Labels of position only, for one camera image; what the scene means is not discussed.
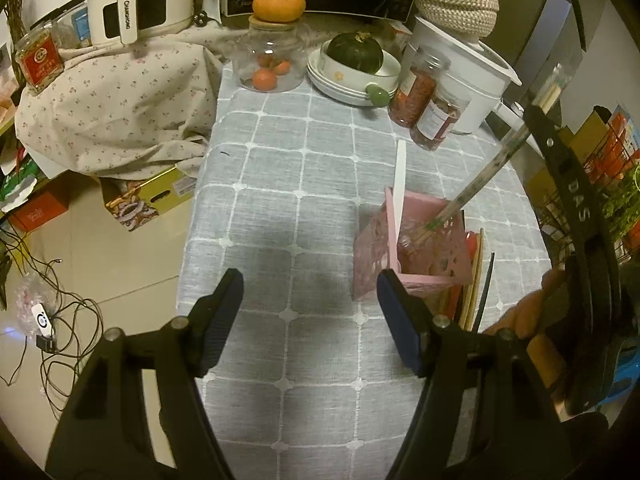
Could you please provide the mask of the person's right hand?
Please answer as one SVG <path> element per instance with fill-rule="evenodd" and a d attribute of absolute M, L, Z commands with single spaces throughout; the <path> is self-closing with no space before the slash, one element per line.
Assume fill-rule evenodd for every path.
<path fill-rule="evenodd" d="M 541 280 L 541 286 L 523 297 L 514 307 L 497 322 L 484 330 L 485 335 L 494 336 L 499 330 L 506 328 L 526 342 L 529 359 L 538 370 L 552 402 L 559 410 L 564 404 L 564 372 L 565 361 L 556 350 L 552 340 L 540 328 L 544 300 L 552 292 L 556 292 L 565 281 L 562 268 L 548 271 Z"/>

